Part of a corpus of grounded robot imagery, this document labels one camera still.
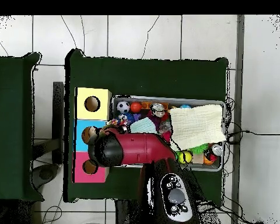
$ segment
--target soccer ball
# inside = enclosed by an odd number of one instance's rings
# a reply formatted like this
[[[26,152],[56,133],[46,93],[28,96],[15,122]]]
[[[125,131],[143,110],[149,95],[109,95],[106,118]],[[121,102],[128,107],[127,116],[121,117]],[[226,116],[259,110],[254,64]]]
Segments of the soccer ball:
[[[130,110],[130,104],[126,101],[120,101],[117,104],[117,110],[120,111],[120,113],[128,113]]]

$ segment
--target shape sorter box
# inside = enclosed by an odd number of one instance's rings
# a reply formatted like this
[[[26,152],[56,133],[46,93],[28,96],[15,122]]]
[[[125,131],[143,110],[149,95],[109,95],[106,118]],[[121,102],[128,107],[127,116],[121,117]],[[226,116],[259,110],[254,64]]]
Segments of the shape sorter box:
[[[76,126],[76,151],[88,151],[88,146],[82,140],[82,132],[86,127],[102,128],[107,124],[107,121],[100,120],[77,120]]]
[[[98,100],[98,109],[89,111],[86,109],[86,99],[89,97]],[[112,94],[107,89],[93,89],[86,87],[78,87],[77,102],[77,119],[79,120],[109,120],[109,108]]]
[[[104,183],[109,173],[109,168],[99,167],[95,174],[87,174],[83,170],[83,163],[89,160],[88,146],[82,140],[82,132],[86,127],[101,128],[106,125],[106,121],[99,120],[77,120],[76,126],[76,159],[73,160],[75,167],[74,183]]]
[[[99,167],[95,174],[87,174],[83,163],[89,160],[88,152],[76,152],[74,183],[104,183],[109,174],[108,167]]]

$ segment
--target blue block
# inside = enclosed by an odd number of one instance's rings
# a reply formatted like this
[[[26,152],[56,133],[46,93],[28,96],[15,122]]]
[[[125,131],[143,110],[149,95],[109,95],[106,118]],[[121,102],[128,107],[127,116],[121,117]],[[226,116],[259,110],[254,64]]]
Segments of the blue block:
[[[82,132],[86,127],[95,126],[101,128],[106,125],[106,122],[101,120],[77,120],[76,151],[88,151],[88,146],[82,140]]]

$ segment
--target table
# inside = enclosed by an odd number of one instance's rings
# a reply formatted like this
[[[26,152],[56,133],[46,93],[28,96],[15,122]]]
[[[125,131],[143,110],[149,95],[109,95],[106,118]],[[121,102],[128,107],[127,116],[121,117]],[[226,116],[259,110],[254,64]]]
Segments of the table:
[[[138,168],[112,167],[105,183],[72,182],[76,87],[108,89],[113,95],[224,102],[227,65],[226,58],[215,61],[89,58],[84,57],[79,49],[71,50],[65,59],[64,200],[137,198]],[[195,171],[194,174],[206,199],[221,205],[222,171]]]

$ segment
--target yellow ball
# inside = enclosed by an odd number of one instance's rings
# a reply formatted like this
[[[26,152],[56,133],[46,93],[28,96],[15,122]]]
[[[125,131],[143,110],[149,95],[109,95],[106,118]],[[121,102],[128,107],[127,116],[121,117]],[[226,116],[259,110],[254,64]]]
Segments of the yellow ball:
[[[182,151],[179,153],[178,156],[179,156],[178,161],[182,164],[189,163],[192,161],[192,156],[189,151]]]

